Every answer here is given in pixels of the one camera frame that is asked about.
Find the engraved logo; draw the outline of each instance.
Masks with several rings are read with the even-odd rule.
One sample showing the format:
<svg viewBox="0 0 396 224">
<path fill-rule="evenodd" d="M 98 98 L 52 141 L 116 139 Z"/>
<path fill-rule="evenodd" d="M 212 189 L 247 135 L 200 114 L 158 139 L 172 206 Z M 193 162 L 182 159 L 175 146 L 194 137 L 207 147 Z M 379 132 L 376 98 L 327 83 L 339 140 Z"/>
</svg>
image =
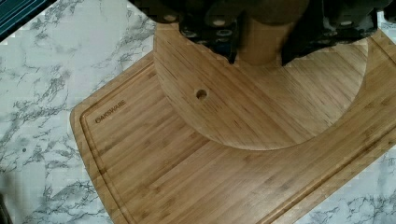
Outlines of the engraved logo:
<svg viewBox="0 0 396 224">
<path fill-rule="evenodd" d="M 125 105 L 125 101 L 120 101 L 118 104 L 114 105 L 113 107 L 111 107 L 109 110 L 107 110 L 107 112 L 105 114 L 103 114 L 100 117 L 97 117 L 95 119 L 96 123 L 100 123 L 102 122 L 102 120 L 108 118 L 111 114 L 115 113 L 118 109 L 120 109 L 121 107 L 123 107 Z"/>
</svg>

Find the bamboo cutting board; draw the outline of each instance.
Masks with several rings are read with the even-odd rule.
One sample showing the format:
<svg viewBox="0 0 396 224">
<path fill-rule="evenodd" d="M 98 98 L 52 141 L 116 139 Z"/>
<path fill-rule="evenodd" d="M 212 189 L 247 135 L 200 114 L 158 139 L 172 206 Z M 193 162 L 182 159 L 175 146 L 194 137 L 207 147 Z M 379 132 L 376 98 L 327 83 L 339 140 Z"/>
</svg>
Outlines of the bamboo cutting board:
<svg viewBox="0 0 396 224">
<path fill-rule="evenodd" d="M 115 223 L 292 223 L 396 144 L 396 47 L 369 38 L 345 115 L 296 147 L 250 151 L 202 137 L 140 60 L 76 106 L 86 169 Z"/>
</svg>

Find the cylindrical wooden stand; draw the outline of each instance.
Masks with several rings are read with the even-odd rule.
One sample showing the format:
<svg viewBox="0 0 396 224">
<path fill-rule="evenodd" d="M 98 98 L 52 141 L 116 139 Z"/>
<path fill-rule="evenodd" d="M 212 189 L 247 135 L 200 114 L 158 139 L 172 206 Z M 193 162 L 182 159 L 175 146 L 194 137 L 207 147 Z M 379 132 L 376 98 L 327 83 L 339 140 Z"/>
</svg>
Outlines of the cylindrical wooden stand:
<svg viewBox="0 0 396 224">
<path fill-rule="evenodd" d="M 364 78 L 365 40 L 279 66 L 291 25 L 250 20 L 235 64 L 158 24 L 155 66 L 176 112 L 197 132 L 225 146 L 292 147 L 325 132 L 346 112 Z"/>
</svg>

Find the countertop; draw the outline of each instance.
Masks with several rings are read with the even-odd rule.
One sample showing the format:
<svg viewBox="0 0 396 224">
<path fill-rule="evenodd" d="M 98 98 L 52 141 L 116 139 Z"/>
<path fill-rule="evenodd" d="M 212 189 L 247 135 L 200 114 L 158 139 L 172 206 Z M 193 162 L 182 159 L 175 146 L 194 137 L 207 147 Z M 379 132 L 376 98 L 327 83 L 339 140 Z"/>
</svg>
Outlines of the countertop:
<svg viewBox="0 0 396 224">
<path fill-rule="evenodd" d="M 0 44 L 0 192 L 14 223 L 112 223 L 69 116 L 152 50 L 154 30 L 126 0 L 59 0 Z M 396 147 L 297 223 L 396 223 Z"/>
</svg>

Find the wood grain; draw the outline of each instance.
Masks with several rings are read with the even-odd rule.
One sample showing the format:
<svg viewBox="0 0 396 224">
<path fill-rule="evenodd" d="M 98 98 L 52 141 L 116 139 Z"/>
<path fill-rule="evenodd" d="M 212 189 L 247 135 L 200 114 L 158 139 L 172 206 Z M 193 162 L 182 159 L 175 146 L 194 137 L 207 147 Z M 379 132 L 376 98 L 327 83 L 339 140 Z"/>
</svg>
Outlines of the wood grain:
<svg viewBox="0 0 396 224">
<path fill-rule="evenodd" d="M 369 47 L 364 84 L 345 115 L 316 138 L 273 151 L 198 134 L 168 103 L 150 53 L 71 115 L 107 212 L 115 223 L 294 222 L 396 144 L 396 47 L 382 33 Z"/>
<path fill-rule="evenodd" d="M 276 55 L 278 48 L 270 46 L 278 45 L 279 32 L 257 22 L 254 26 L 263 29 L 260 35 L 254 32 L 262 41 L 251 41 L 250 50 L 256 50 L 249 55 Z M 270 150 L 306 142 L 339 120 L 361 87 L 367 53 L 362 40 L 312 53 L 286 67 L 242 60 L 231 65 L 193 45 L 176 25 L 158 24 L 154 64 L 171 105 L 198 133 L 228 147 Z M 205 99 L 197 97 L 199 91 L 206 92 Z"/>
</svg>

